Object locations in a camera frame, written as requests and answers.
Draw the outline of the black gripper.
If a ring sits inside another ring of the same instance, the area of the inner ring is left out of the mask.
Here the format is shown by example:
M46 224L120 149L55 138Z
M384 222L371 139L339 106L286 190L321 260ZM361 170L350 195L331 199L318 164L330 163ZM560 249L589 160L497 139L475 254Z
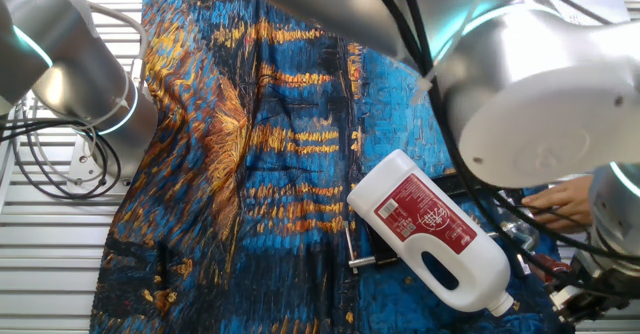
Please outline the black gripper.
M603 310L626 308L636 299L636 265L590 253L576 253L571 261L577 277ZM553 311L563 323L572 323L580 289L566 286L553 289L549 298Z

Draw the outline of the person's left hand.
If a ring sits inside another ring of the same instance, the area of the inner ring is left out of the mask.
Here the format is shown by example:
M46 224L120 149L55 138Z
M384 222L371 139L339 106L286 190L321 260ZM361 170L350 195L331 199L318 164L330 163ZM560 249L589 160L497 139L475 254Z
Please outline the person's left hand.
M560 233L577 233L590 227L589 206L592 175L562 181L522 200L537 222Z

